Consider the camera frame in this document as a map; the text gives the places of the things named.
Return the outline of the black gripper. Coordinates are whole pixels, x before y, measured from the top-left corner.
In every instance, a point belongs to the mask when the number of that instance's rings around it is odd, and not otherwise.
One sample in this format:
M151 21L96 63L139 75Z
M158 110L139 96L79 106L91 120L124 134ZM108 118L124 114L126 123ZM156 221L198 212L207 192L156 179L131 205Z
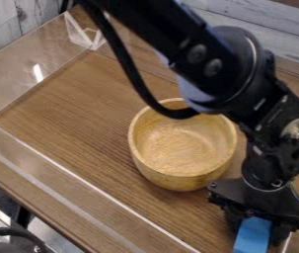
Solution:
M258 217L273 223L269 244L279 246L299 230L299 196L290 184L275 191L259 191L243 178L212 181L207 185L208 202L220 207L233 233L242 222Z

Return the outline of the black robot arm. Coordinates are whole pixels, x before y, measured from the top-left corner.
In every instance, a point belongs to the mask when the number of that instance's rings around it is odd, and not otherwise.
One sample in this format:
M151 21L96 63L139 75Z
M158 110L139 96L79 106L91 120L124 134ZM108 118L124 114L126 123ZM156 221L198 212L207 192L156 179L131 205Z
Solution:
M208 200L234 232L265 224L277 245L299 231L299 97L275 74L275 58L247 30L210 25L178 0L78 0L102 30L147 105L171 119L222 114L247 137L238 179L208 184ZM171 110L154 98L112 26L119 21L155 49L179 77L187 106Z

